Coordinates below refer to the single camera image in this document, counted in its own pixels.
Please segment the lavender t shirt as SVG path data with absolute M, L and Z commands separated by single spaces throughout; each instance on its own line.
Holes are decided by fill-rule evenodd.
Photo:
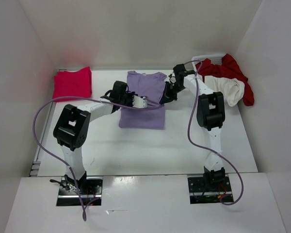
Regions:
M 150 100 L 148 107 L 153 107 L 159 104 L 162 98 L 166 77 L 161 72 L 142 74 L 136 71 L 129 71 L 127 74 L 127 84 L 130 91 L 135 92 L 138 96 L 145 96 Z M 164 125 L 164 106 L 155 110 L 121 109 L 120 128 L 163 130 Z

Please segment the pink t shirt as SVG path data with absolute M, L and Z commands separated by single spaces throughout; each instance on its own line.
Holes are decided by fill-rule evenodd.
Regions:
M 90 67 L 78 71 L 58 71 L 54 76 L 52 98 L 75 96 L 89 98 L 92 96 L 92 72 Z

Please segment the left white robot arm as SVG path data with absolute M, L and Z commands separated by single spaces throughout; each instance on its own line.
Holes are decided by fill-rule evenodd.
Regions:
M 121 106 L 143 108 L 146 102 L 135 92 L 129 91 L 125 82 L 116 81 L 100 99 L 81 107 L 67 104 L 63 108 L 53 136 L 64 155 L 65 181 L 74 193 L 81 194 L 88 188 L 81 148 L 87 138 L 89 124 L 116 112 Z

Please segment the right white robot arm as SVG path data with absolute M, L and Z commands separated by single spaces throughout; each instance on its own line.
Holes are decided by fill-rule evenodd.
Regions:
M 170 103 L 178 99 L 178 93 L 188 89 L 193 93 L 195 100 L 191 111 L 187 136 L 190 138 L 190 128 L 193 117 L 196 117 L 198 125 L 204 129 L 206 146 L 199 146 L 208 150 L 203 173 L 202 194 L 218 188 L 225 180 L 226 172 L 221 157 L 221 128 L 225 121 L 224 96 L 221 92 L 215 92 L 207 87 L 194 70 L 187 70 L 184 64 L 178 64 L 173 68 L 173 74 L 169 78 L 174 81 L 166 81 L 160 104 Z

